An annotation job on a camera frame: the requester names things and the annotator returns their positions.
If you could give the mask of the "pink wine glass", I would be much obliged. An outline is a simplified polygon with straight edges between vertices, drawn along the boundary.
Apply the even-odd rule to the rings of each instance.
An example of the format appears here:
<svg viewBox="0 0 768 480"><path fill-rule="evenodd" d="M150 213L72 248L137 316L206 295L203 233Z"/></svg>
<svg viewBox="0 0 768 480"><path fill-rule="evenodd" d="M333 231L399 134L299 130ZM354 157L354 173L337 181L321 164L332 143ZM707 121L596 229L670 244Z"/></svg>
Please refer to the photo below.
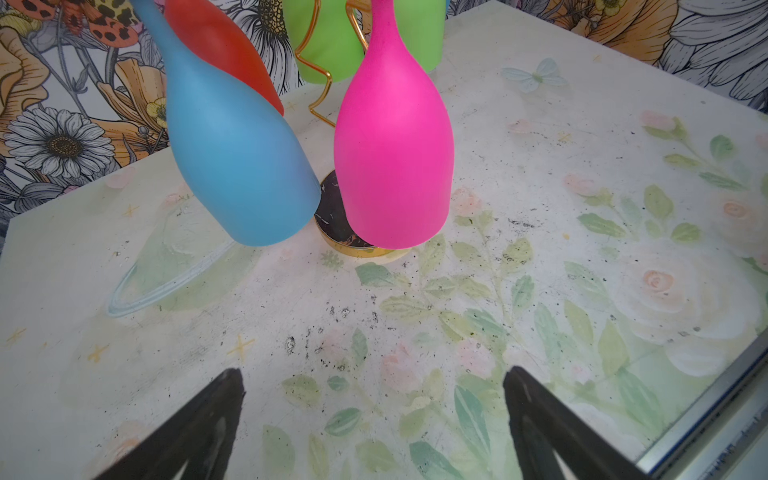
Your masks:
<svg viewBox="0 0 768 480"><path fill-rule="evenodd" d="M342 100L333 146L346 216L359 237L399 250L442 229L454 172L451 121L401 39L391 1L372 4L368 49Z"/></svg>

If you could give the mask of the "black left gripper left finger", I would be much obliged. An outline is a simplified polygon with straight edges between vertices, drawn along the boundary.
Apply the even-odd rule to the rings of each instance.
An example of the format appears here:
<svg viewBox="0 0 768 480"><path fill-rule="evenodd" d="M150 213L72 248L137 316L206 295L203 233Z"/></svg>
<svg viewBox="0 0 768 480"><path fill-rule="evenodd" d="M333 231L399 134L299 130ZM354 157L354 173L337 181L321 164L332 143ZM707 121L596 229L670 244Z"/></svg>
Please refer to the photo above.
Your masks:
<svg viewBox="0 0 768 480"><path fill-rule="evenodd" d="M228 469L245 388L224 370L100 479L222 479Z"/></svg>

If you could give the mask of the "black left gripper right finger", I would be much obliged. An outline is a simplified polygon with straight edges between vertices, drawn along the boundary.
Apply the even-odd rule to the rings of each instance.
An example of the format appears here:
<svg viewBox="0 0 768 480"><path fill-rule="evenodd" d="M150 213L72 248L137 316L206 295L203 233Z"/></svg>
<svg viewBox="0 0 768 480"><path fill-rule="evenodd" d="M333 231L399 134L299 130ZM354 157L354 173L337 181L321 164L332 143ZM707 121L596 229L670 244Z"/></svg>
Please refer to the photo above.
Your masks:
<svg viewBox="0 0 768 480"><path fill-rule="evenodd" d="M509 428L525 480L563 479L561 463L577 479L646 479L647 474L609 445L524 368L505 375Z"/></svg>

